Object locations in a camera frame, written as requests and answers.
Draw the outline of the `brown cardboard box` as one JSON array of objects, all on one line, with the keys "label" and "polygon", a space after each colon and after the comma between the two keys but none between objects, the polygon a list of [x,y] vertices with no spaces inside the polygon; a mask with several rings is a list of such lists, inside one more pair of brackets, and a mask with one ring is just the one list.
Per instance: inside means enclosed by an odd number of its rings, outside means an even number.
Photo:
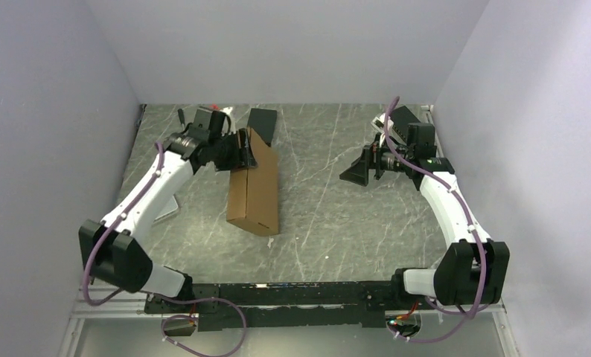
[{"label": "brown cardboard box", "polygon": [[233,170],[226,221],[260,237],[279,233],[278,155],[252,128],[246,128],[256,167]]}]

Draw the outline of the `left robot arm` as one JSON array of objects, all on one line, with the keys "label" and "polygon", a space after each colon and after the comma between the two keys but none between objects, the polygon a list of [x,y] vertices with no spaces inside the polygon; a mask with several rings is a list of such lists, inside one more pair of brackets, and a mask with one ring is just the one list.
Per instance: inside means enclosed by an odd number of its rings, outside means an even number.
[{"label": "left robot arm", "polygon": [[90,306],[100,306],[121,292],[144,292],[164,300],[174,312],[194,302],[193,278],[154,263],[144,239],[169,199],[199,170],[256,168],[253,147],[261,137],[250,128],[233,129],[228,112],[198,109],[195,120],[155,144],[157,155],[130,193],[99,221],[86,220],[78,231],[83,258],[81,291]]}]

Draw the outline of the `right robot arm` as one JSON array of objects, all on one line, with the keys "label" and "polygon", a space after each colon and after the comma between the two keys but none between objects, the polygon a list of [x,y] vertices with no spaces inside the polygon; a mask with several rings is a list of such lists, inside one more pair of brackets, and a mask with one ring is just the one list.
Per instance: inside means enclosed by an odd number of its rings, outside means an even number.
[{"label": "right robot arm", "polygon": [[392,303],[407,309],[419,295],[445,306],[484,306],[501,299],[510,251],[475,219],[457,185],[453,166],[436,155],[435,127],[411,123],[406,143],[376,135],[340,179],[367,186],[385,172],[405,173],[431,207],[447,250],[436,268],[402,268],[390,288]]}]

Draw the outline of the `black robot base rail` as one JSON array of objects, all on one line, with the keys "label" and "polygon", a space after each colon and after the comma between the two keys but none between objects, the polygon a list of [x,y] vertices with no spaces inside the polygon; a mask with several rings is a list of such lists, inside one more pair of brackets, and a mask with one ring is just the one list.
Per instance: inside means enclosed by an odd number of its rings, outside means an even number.
[{"label": "black robot base rail", "polygon": [[242,326],[382,328],[386,320],[415,312],[421,305],[418,296],[402,291],[398,280],[196,283],[192,296],[194,303],[149,296],[144,311],[191,316],[200,332],[216,332]]}]

